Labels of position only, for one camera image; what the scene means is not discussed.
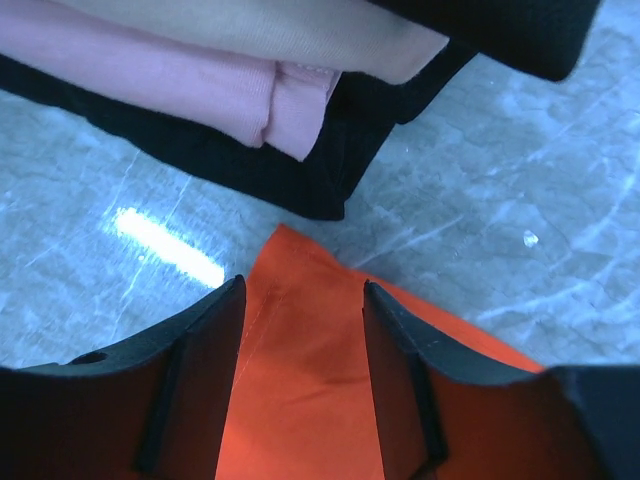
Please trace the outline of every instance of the floor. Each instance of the floor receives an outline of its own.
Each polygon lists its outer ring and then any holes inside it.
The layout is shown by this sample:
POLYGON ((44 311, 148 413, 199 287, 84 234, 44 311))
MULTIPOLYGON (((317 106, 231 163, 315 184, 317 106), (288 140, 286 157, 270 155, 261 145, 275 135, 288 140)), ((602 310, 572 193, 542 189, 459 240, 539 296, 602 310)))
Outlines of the floor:
POLYGON ((0 92, 0 364, 65 362, 249 272, 278 223, 545 364, 640 361, 640 3, 575 74, 478 57, 311 222, 0 92))

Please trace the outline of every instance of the black plastic piece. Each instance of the black plastic piece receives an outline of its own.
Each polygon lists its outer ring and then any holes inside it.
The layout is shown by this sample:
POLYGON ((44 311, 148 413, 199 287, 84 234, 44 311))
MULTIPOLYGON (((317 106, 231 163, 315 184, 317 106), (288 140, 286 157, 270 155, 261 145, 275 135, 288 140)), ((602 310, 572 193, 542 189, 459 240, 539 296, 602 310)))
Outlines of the black plastic piece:
POLYGON ((245 284, 68 365, 0 368, 0 478, 211 480, 245 284))
MULTIPOLYGON (((576 455, 582 455, 581 458, 572 458, 566 452, 560 452, 565 456, 558 458, 563 459, 563 466, 575 462, 576 469, 585 468, 585 461, 595 462, 588 470, 590 479, 640 478, 640 462, 637 461, 640 452, 640 409, 637 407, 637 399, 640 398, 640 366, 559 366, 539 374, 526 372, 460 344, 413 316, 381 287, 371 283, 365 286, 364 322, 383 464, 388 479, 411 478, 405 473, 397 474, 398 471, 436 470, 434 467, 438 464, 428 457, 425 457, 426 461, 423 459, 421 465, 416 465, 415 456, 399 458, 396 445, 402 444, 402 436, 412 437, 410 428, 407 434, 406 431, 394 432, 385 425, 397 422, 405 425, 405 429, 407 425, 422 425, 422 441, 430 456, 433 438, 440 438, 446 444, 452 434, 451 431, 448 432, 446 421, 442 418, 434 420, 443 407, 441 402, 434 401, 442 393, 439 389, 448 390, 449 394, 456 392, 458 395, 465 395, 467 392, 479 399, 485 394, 485 399, 507 398, 505 405, 513 407, 516 412, 513 418, 517 419, 517 405, 521 404, 522 415, 549 420, 546 432, 549 433, 550 440, 547 445, 564 448, 563 435, 565 439, 572 438, 574 444, 583 442, 584 447, 578 446, 575 449, 578 452, 576 455), (404 362, 398 361, 398 355, 404 362), (416 367, 416 359, 423 367, 421 372, 416 367), (385 365, 392 365, 393 371, 385 365), (437 385, 432 381, 434 375, 438 377, 437 385), (389 378, 392 376, 399 388, 393 392, 385 391, 382 387, 389 386, 389 378), (403 376, 411 381, 411 390, 398 383, 398 378, 403 376), (429 386, 429 394, 424 393, 425 385, 429 386), (405 397, 404 404, 402 400, 395 400, 396 404, 403 404, 403 408, 390 408, 385 397, 394 395, 405 397), (411 402, 416 402, 417 408, 411 408, 411 402)), ((500 435, 499 424, 494 424, 491 428, 495 432, 485 433, 500 435)), ((523 432, 523 436, 530 435, 531 431, 523 432)), ((504 439, 505 443, 514 441, 518 439, 504 439)), ((523 445, 527 441, 535 444, 535 439, 523 438, 523 445)), ((540 464, 546 461, 558 460, 540 456, 540 464)), ((499 456, 495 458, 495 462, 500 462, 499 456)), ((523 472, 524 469, 529 469, 526 465, 522 467, 523 472)))

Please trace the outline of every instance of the marble floor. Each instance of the marble floor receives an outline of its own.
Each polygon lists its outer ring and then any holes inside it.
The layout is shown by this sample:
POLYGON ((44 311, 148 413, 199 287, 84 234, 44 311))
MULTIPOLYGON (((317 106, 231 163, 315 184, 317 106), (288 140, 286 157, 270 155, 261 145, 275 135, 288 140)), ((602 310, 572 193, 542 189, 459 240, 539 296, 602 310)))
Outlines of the marble floor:
POLYGON ((0 363, 65 362, 181 310, 281 222, 545 364, 640 361, 638 25, 640 2, 605 0, 562 84, 476 58, 339 223, 0 92, 0 363))

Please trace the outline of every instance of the black fabric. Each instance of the black fabric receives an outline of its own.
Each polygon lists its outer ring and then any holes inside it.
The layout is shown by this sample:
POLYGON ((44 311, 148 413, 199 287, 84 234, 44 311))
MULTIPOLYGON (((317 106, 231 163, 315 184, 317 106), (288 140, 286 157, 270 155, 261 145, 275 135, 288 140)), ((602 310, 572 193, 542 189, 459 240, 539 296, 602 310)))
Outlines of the black fabric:
POLYGON ((341 220, 344 203, 396 123, 417 116, 473 57, 449 48, 414 80, 390 86, 345 74, 312 152, 297 162, 271 146, 245 147, 209 127, 86 91, 0 56, 0 88, 85 117, 191 175, 315 220, 341 220))
POLYGON ((476 51, 451 40, 422 71, 403 85, 389 85, 362 73, 344 74, 336 93, 377 121, 409 123, 475 55, 476 51))
POLYGON ((559 81, 573 70, 600 0, 370 0, 513 68, 559 81))

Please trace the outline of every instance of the folded garment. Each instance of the folded garment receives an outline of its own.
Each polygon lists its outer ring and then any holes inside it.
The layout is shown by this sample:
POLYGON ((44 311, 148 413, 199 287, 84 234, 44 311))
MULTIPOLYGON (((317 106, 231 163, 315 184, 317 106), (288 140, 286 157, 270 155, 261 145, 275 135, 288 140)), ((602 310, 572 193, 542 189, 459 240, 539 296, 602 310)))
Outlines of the folded garment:
POLYGON ((555 81, 566 78, 575 67, 601 3, 601 0, 369 1, 455 38, 499 62, 555 81))
POLYGON ((364 0, 54 0, 174 40, 404 83, 447 38, 364 0))
POLYGON ((247 307, 216 478, 383 480, 362 317, 367 279, 493 359, 540 366, 477 327, 279 227, 247 280, 247 307))
POLYGON ((465 49, 446 49, 410 87, 378 88, 379 82, 371 77, 344 74, 318 141, 303 163, 268 146, 250 149, 203 125, 88 92, 2 55, 0 88, 82 115, 96 127, 191 175, 303 217, 341 220, 345 201, 396 121, 424 109, 468 58, 465 49), (359 90, 363 94, 350 96, 359 90))
POLYGON ((106 97, 303 160, 338 73, 186 45, 42 0, 0 0, 0 53, 106 97))

